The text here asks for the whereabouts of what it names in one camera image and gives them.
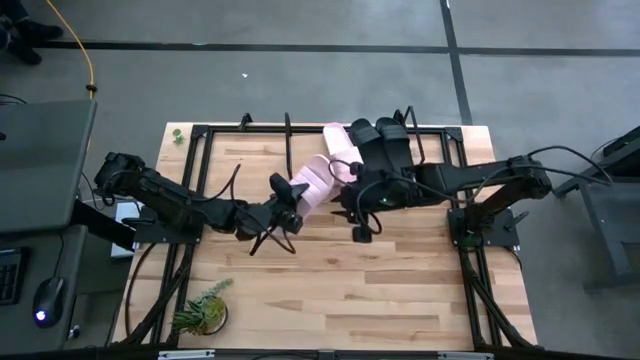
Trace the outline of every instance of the small plant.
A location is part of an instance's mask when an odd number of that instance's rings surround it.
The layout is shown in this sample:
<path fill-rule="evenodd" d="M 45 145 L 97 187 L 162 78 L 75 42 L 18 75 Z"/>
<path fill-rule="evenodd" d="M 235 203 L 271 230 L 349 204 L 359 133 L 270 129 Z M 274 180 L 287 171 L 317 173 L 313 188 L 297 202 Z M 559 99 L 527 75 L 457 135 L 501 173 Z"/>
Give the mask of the small plant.
<path fill-rule="evenodd" d="M 218 294 L 233 283 L 226 279 L 203 292 L 194 300 L 187 300 L 187 307 L 173 315 L 173 324 L 180 332 L 193 335 L 216 333 L 227 318 L 227 305 Z"/>
<path fill-rule="evenodd" d="M 180 129 L 173 130 L 173 137 L 173 143 L 176 145 L 180 145 L 184 141 L 184 136 L 182 136 L 182 131 L 180 131 Z"/>

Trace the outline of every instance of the small green object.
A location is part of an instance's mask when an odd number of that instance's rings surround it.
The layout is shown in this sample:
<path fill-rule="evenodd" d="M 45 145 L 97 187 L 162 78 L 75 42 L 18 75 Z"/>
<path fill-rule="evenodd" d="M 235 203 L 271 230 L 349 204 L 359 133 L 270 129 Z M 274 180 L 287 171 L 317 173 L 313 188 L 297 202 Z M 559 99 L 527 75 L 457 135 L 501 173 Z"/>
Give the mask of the small green object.
<path fill-rule="evenodd" d="M 393 206 L 394 205 L 393 201 L 389 201 L 387 198 L 382 198 L 382 200 L 380 200 L 380 204 L 385 205 L 385 206 Z"/>
<path fill-rule="evenodd" d="M 175 129 L 173 130 L 172 134 L 175 137 L 175 139 L 173 139 L 173 143 L 176 145 L 182 144 L 182 142 L 184 141 L 184 136 L 182 136 L 182 131 L 180 131 L 180 129 Z"/>

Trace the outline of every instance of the wooden table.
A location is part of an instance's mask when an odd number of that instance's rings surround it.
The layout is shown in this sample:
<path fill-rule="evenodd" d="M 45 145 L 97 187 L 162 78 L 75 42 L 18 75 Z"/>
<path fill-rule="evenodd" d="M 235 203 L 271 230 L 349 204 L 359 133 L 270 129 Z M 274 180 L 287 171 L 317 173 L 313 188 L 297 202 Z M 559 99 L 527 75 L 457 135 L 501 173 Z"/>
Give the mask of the wooden table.
<path fill-rule="evenodd" d="M 169 123 L 156 169 L 180 182 L 188 143 L 173 143 L 173 130 L 190 134 L 191 123 Z M 495 160 L 485 126 L 462 127 L 469 164 Z M 441 162 L 436 137 L 422 137 L 427 161 Z M 196 155 L 192 188 L 199 173 L 204 142 Z M 292 137 L 293 171 L 312 155 L 326 154 L 321 135 Z M 417 149 L 412 142 L 415 159 Z M 205 195 L 215 194 L 242 164 L 235 194 L 263 202 L 271 193 L 268 177 L 286 176 L 283 134 L 216 134 Z M 483 191 L 479 199 L 494 189 Z M 194 298 L 217 281 L 233 278 L 223 293 L 230 318 L 214 336 L 182 335 L 181 348 L 261 349 L 472 349 L 460 261 L 452 247 L 445 211 L 440 206 L 380 214 L 382 235 L 371 244 L 351 241 L 351 227 L 331 215 L 337 204 L 325 203 L 311 215 L 298 236 L 298 254 L 290 255 L 266 241 L 255 257 L 251 243 L 232 235 L 205 230 L 196 249 L 187 298 Z M 135 327 L 155 301 L 168 246 L 157 246 L 142 265 L 131 300 Z M 513 255 L 501 248 L 486 249 L 494 297 L 520 333 L 536 342 L 522 275 Z M 132 269 L 141 255 L 135 255 Z M 174 304 L 167 307 L 163 341 Z M 479 306 L 483 334 L 489 339 L 486 312 Z M 124 337 L 120 311 L 114 341 Z"/>

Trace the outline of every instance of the concrete floor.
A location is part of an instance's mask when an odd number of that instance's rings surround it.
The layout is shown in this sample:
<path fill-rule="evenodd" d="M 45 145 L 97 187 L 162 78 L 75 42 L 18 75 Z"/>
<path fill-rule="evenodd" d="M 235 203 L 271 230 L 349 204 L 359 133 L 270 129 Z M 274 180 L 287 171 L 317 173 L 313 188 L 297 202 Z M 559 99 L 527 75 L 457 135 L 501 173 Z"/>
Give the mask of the concrete floor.
<path fill-rule="evenodd" d="M 640 48 L 635 0 L 450 0 L 459 46 Z M 58 23 L 36 0 L 34 18 Z M 438 0 L 57 0 L 85 39 L 188 43 L 446 46 Z M 79 51 L 39 50 L 36 68 L 0 57 L 0 92 L 29 102 L 86 97 Z M 460 124 L 449 55 L 91 51 L 99 87 L 92 177 L 108 151 L 154 164 L 168 121 L 352 121 L 413 105 L 421 123 Z M 462 56 L 473 122 L 488 125 L 498 158 L 551 144 L 590 154 L 637 126 L 640 63 L 613 57 Z M 579 159 L 540 155 L 578 171 Z M 555 184 L 563 178 L 552 176 Z M 553 350 L 640 357 L 635 289 L 587 295 L 607 259 L 575 194 L 525 201 L 519 225 L 539 342 Z M 122 271 L 114 276 L 120 281 Z M 92 318 L 104 341 L 110 321 Z"/>

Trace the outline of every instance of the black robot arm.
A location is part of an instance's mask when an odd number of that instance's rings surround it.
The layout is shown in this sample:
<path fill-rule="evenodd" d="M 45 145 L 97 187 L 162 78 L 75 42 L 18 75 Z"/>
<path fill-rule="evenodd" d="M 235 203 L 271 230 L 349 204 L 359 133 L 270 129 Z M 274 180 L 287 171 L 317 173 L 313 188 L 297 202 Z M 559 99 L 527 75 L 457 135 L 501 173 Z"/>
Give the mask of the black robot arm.
<path fill-rule="evenodd" d="M 401 174 L 369 171 L 362 164 L 352 164 L 351 170 L 357 181 L 343 187 L 334 201 L 344 208 L 336 214 L 360 225 L 353 232 L 357 242 L 371 241 L 371 234 L 376 232 L 363 223 L 376 212 L 436 205 L 447 199 L 466 202 L 467 206 L 460 209 L 463 230 L 475 232 L 490 225 L 496 215 L 515 202 L 541 199 L 552 190 L 542 164 L 528 156 L 466 167 L 426 163 L 403 168 Z M 483 202 L 471 203 L 475 195 L 467 200 L 457 198 L 461 191 L 491 185 L 504 186 Z"/>
<path fill-rule="evenodd" d="M 269 180 L 274 194 L 264 204 L 205 198 L 146 167 L 140 157 L 116 153 L 107 155 L 94 179 L 107 205 L 115 195 L 133 197 L 152 209 L 159 223 L 178 232 L 200 231 L 207 224 L 215 231 L 235 233 L 238 240 L 253 239 L 274 226 L 297 234 L 302 227 L 297 201 L 309 185 L 291 186 L 279 174 Z"/>

